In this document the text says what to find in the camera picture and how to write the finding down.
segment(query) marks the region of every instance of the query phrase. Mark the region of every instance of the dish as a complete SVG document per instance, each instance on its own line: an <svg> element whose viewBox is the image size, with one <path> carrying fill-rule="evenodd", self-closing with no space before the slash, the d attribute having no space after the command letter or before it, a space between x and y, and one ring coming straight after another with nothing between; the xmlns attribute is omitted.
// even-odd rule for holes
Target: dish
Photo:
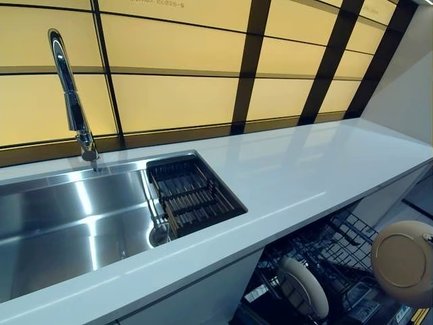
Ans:
<svg viewBox="0 0 433 325"><path fill-rule="evenodd" d="M316 277L300 262L283 257L277 269L277 279L288 301L302 315L316 313L321 319L329 313L329 303Z"/></svg>
<svg viewBox="0 0 433 325"><path fill-rule="evenodd" d="M433 226L400 221L383 229L371 247L376 280L391 297L413 308L433 306Z"/></svg>

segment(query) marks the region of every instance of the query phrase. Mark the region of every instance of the white cabinet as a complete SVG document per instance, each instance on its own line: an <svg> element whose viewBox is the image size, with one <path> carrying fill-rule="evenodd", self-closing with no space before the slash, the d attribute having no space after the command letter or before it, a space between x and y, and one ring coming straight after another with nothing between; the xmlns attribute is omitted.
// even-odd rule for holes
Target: white cabinet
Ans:
<svg viewBox="0 0 433 325"><path fill-rule="evenodd" d="M224 324L233 317L262 250L119 319L121 325Z"/></svg>

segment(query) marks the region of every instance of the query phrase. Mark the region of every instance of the faucet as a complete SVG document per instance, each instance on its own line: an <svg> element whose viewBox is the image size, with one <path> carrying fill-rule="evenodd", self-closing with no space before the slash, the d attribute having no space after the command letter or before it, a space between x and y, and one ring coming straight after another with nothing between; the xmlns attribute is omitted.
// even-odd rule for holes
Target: faucet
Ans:
<svg viewBox="0 0 433 325"><path fill-rule="evenodd" d="M76 89L74 75L70 69L66 48L62 36L56 29L48 30L48 39L51 52L53 53L55 67L64 91L66 114L68 116L69 130L76 131L76 140L81 147L83 160L91 162L93 170L96 171L96 160L98 153L95 140L87 122L83 105L81 104Z"/></svg>

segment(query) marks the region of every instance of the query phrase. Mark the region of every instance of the dish drying rack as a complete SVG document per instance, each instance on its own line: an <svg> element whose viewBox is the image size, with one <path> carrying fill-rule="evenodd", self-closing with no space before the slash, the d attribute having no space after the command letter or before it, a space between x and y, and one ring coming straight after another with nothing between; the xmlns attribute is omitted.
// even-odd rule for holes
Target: dish drying rack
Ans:
<svg viewBox="0 0 433 325"><path fill-rule="evenodd" d="M164 210L162 233L171 240L247 211L195 155L149 162L147 175Z"/></svg>
<svg viewBox="0 0 433 325"><path fill-rule="evenodd" d="M333 324L350 311L364 293L377 286L371 271L370 252L378 233L352 213L356 203L269 245L255 271L261 283L249 286L249 298L254 300L251 289L262 284L262 294L265 289L276 301L282 301L299 317L297 324ZM322 285L329 302L328 317L320 319L308 300L301 301L300 305L309 304L313 311L309 316L300 315L297 310L300 305L290 304L281 286L292 278L286 276L279 283L276 276L279 261L284 256L301 262Z"/></svg>

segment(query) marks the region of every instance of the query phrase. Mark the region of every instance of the kitchen counter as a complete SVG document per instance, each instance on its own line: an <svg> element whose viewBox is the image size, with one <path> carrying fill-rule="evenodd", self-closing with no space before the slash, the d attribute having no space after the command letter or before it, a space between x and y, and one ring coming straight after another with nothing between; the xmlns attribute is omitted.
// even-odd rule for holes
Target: kitchen counter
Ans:
<svg viewBox="0 0 433 325"><path fill-rule="evenodd" d="M0 324L106 324L433 160L428 144L361 118L101 154L100 164L197 150L248 212L0 304ZM3 168L0 183L86 167L79 157Z"/></svg>

